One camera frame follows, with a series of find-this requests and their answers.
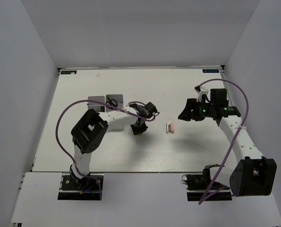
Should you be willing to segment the black handled scissors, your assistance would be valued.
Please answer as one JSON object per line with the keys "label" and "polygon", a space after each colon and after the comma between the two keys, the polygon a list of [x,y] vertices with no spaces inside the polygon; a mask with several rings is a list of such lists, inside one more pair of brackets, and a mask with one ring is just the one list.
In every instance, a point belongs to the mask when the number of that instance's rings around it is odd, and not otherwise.
{"label": "black handled scissors", "polygon": [[106,104],[109,106],[108,108],[113,110],[113,107],[118,107],[118,102],[115,99],[107,99]]}

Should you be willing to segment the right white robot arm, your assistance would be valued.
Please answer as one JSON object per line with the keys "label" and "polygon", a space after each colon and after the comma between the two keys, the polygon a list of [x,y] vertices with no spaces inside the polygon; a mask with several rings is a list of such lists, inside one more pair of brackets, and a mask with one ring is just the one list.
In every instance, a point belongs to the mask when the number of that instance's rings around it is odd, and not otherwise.
{"label": "right white robot arm", "polygon": [[197,98],[187,99],[186,106],[178,119],[183,121],[202,121],[212,118],[226,135],[237,165],[229,169],[220,164],[207,165],[202,176],[196,179],[188,175],[191,190],[215,189],[227,186],[235,196],[268,196],[277,170],[274,159],[266,158],[251,140],[242,118],[235,106],[229,106],[227,90],[214,88],[207,90],[197,86]]}

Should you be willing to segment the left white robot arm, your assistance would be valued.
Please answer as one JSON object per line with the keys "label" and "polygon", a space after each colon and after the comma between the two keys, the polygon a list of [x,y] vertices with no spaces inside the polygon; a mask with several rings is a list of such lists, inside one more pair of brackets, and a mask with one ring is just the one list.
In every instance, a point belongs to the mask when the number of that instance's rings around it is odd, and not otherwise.
{"label": "left white robot arm", "polygon": [[119,131],[128,125],[134,135],[142,134],[147,130],[146,122],[153,121],[157,114],[157,108],[151,102],[145,105],[133,102],[125,109],[114,107],[109,112],[87,110],[71,130],[75,148],[75,163],[70,167],[73,184],[79,189],[88,185],[91,155],[98,149],[107,132]]}

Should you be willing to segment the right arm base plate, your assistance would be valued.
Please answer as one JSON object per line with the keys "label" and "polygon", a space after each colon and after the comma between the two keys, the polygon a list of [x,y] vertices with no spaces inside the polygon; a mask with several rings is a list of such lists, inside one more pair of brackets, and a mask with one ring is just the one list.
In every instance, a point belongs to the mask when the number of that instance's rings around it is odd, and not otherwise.
{"label": "right arm base plate", "polygon": [[[187,186],[187,201],[200,201],[212,178],[210,169],[215,169],[220,165],[205,166],[200,174],[184,174],[182,182]],[[232,195],[229,187],[221,190],[217,194],[209,197],[206,201],[231,201]]]}

